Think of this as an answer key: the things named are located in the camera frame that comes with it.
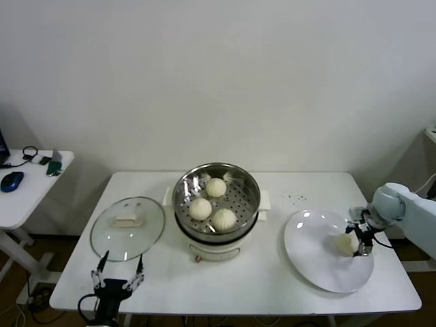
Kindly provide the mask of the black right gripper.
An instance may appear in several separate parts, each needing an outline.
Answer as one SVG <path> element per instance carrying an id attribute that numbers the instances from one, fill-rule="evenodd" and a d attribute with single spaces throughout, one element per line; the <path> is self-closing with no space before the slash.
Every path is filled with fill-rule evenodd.
<path id="1" fill-rule="evenodd" d="M 359 239 L 357 250 L 353 254 L 354 257 L 367 257 L 371 254 L 375 233 L 367 222 L 366 213 L 360 213 L 357 223 L 348 223 L 345 233 L 356 233 Z"/>

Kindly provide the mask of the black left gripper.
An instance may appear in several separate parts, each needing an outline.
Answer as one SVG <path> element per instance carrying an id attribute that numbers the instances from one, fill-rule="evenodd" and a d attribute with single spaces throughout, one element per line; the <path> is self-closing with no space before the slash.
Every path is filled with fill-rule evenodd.
<path id="1" fill-rule="evenodd" d="M 99 261 L 97 268 L 91 271 L 95 295 L 99 299 L 97 312 L 118 312 L 121 303 L 131 297 L 144 281 L 144 265 L 140 255 L 135 275 L 129 280 L 104 279 L 103 269 L 106 265 L 109 251 Z"/>

